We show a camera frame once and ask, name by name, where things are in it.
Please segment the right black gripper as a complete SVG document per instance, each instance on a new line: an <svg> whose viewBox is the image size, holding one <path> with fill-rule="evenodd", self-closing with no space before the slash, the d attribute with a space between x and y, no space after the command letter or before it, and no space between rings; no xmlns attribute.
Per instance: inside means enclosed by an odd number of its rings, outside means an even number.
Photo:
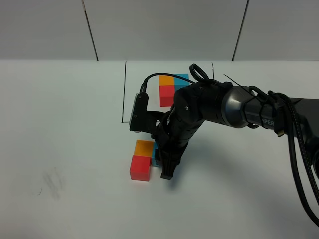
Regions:
<svg viewBox="0 0 319 239"><path fill-rule="evenodd" d="M155 165L162 165L161 178L173 178L188 142L196 131L197 121L188 122L187 116L182 115L176 107L164 114L163 121L157 126L157 134L152 136L158 145L154 159Z"/></svg>

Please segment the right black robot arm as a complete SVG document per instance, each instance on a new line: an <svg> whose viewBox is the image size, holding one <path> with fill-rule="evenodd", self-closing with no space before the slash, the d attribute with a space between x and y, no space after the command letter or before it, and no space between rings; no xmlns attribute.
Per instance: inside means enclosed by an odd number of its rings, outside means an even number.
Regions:
<svg viewBox="0 0 319 239"><path fill-rule="evenodd" d="M174 94L153 138L158 144L162 178L171 179L189 140L205 122L233 128L272 130L297 140L306 171L319 171L319 102L264 93L255 86L234 86L210 79L196 64L190 66L195 82Z"/></svg>

